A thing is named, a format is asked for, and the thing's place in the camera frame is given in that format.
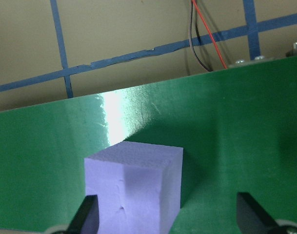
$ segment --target blue painter's tape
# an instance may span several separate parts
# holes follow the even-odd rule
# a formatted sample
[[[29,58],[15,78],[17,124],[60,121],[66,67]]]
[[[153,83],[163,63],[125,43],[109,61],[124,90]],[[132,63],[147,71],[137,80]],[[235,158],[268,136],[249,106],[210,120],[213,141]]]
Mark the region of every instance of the blue painter's tape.
[[[72,87],[71,87],[70,76],[64,76],[64,80],[65,80],[65,86],[66,86],[67,97],[68,97],[68,98],[73,98],[73,97],[74,97],[74,93],[73,93],[73,91],[72,91]]]
[[[261,54],[255,2],[254,0],[243,0],[243,4],[244,4],[246,23],[248,27],[247,36],[248,36],[250,59],[253,60],[256,56],[259,56]]]
[[[55,25],[56,35],[57,35],[57,42],[59,45],[59,55],[60,55],[61,65],[63,68],[68,68],[64,37],[62,35],[61,23],[59,19],[59,10],[57,7],[56,0],[51,0],[51,8],[52,8],[54,25]]]
[[[66,68],[68,68],[67,55],[66,55],[64,37],[62,35],[61,23],[60,23],[60,18],[59,18],[59,10],[57,7],[56,0],[51,0],[51,8],[52,8],[52,13],[53,13],[57,42],[59,45],[60,61],[61,61],[61,65],[62,65],[63,69],[66,69]],[[73,91],[71,88],[70,76],[65,76],[64,80],[65,80],[67,96],[68,96],[68,98],[73,98],[74,94],[73,94]]]
[[[270,19],[258,23],[259,32],[265,32],[272,29],[291,26],[297,24],[297,13],[289,16],[283,16],[276,19]]]
[[[297,14],[259,22],[257,24],[257,27],[260,32],[264,32],[267,30],[277,29],[277,28],[295,25],[295,24],[297,24]],[[248,31],[249,29],[247,26],[241,26],[230,30],[214,33],[213,36],[216,39],[216,41],[223,41],[223,40],[245,36],[248,34]],[[209,35],[201,36],[200,41],[198,40],[198,38],[193,38],[193,44],[195,46],[205,45],[210,43],[211,43],[211,40]],[[114,65],[120,62],[127,62],[135,59],[144,58],[147,56],[157,56],[157,55],[168,54],[188,46],[189,46],[188,40],[178,41],[171,44],[158,46],[153,50],[142,50],[142,51],[130,53],[127,55],[122,55],[119,57],[95,61],[95,62],[92,62],[91,65],[79,65],[71,68],[66,68],[66,69],[56,71],[56,72],[51,72],[45,75],[0,85],[0,92],[45,82],[45,81],[57,79],[60,77],[67,77],[78,73],[96,70],[96,69]]]

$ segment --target purple foam cube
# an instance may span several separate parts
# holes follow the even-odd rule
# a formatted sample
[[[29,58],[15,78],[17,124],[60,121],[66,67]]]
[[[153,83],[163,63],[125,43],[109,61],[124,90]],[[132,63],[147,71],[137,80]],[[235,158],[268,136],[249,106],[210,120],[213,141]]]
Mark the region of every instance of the purple foam cube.
[[[167,234],[179,213],[183,148],[123,141],[84,160],[98,234]]]

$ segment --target green panel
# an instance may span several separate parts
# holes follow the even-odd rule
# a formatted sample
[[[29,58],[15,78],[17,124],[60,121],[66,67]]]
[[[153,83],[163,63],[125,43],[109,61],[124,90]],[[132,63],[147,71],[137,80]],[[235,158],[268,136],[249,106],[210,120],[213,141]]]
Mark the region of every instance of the green panel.
[[[239,233],[236,192],[297,222],[297,57],[0,113],[0,228],[68,223],[83,158],[124,139],[184,147],[172,234]]]

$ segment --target red wire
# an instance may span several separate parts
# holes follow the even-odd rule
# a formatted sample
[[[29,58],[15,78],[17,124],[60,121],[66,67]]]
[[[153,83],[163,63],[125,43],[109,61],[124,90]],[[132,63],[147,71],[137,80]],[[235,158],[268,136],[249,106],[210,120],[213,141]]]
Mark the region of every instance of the red wire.
[[[197,12],[198,12],[198,15],[200,16],[200,18],[201,18],[203,24],[205,25],[205,27],[206,27],[206,29],[207,29],[207,31],[208,31],[208,33],[209,33],[209,36],[210,36],[210,38],[211,38],[211,41],[212,41],[213,45],[214,45],[215,48],[216,48],[218,57],[220,58],[223,67],[226,69],[227,66],[226,66],[226,64],[225,64],[225,62],[224,62],[224,60],[223,60],[223,58],[222,58],[222,55],[221,55],[221,53],[220,53],[220,50],[218,49],[218,45],[217,45],[215,39],[214,39],[213,36],[212,36],[212,33],[211,33],[211,31],[210,31],[210,29],[209,29],[207,23],[206,23],[205,18],[203,17],[202,13],[200,12],[200,10],[199,10],[199,8],[198,8],[198,6],[197,6],[196,1],[195,1],[195,0],[192,0],[192,2],[193,2],[194,6],[195,6],[195,8],[196,8],[196,10],[197,10]]]

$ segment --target black wire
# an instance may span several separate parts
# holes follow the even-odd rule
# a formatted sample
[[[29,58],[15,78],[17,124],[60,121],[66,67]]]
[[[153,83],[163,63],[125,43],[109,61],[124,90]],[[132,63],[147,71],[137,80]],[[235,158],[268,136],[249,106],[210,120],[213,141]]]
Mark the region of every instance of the black wire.
[[[192,53],[195,56],[197,62],[208,72],[211,72],[212,70],[209,69],[203,62],[201,62],[201,60],[198,58],[195,49],[194,49],[194,45],[193,45],[193,41],[192,41],[192,23],[193,23],[193,3],[192,1],[190,1],[190,16],[189,16],[189,28],[188,28],[188,40],[189,40],[189,45],[191,47]]]

